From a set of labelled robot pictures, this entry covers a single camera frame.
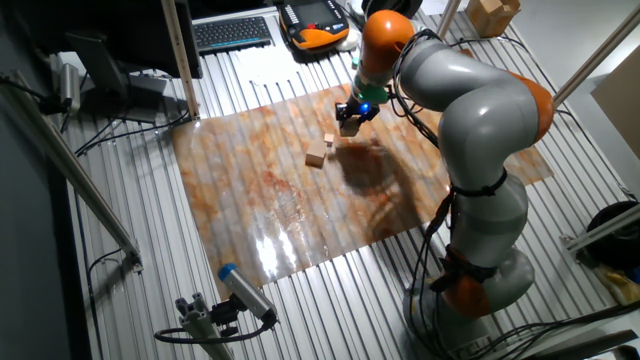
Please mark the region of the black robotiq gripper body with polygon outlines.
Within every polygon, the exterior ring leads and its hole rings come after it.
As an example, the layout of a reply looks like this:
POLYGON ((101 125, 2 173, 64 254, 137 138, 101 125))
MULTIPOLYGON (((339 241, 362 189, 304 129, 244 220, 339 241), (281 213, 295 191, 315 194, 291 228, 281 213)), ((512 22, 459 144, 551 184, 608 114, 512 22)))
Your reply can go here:
POLYGON ((345 118, 347 122, 351 118, 356 117, 358 124, 359 117, 369 116, 372 120, 379 113, 379 111, 380 107, 378 105, 370 104, 368 102, 346 102, 335 104, 336 119, 345 118))

